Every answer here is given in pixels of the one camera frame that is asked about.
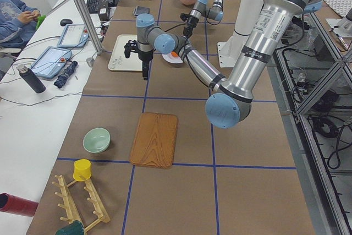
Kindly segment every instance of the green bowl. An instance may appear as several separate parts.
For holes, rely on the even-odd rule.
[[[84,149],[93,154],[105,151],[109,144],[110,133],[104,128],[92,129],[83,138]]]

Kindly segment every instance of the blue shirt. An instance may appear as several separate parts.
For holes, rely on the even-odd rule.
[[[23,48],[32,38],[36,22],[23,24],[17,17],[24,11],[34,11],[21,0],[0,0],[0,46]]]

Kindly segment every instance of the red cylinder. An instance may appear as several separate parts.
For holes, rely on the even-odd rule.
[[[20,198],[10,194],[0,194],[0,211],[16,215],[33,217],[38,202]]]

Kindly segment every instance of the black keyboard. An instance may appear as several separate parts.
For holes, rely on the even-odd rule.
[[[90,14],[99,12],[101,0],[87,0],[87,7]]]

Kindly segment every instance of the tablet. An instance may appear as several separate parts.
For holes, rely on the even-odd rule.
[[[52,79],[61,71],[71,56],[71,50],[50,46],[32,64],[31,69],[36,76]]]
[[[83,48],[89,38],[84,24],[68,24],[57,44],[59,48]]]

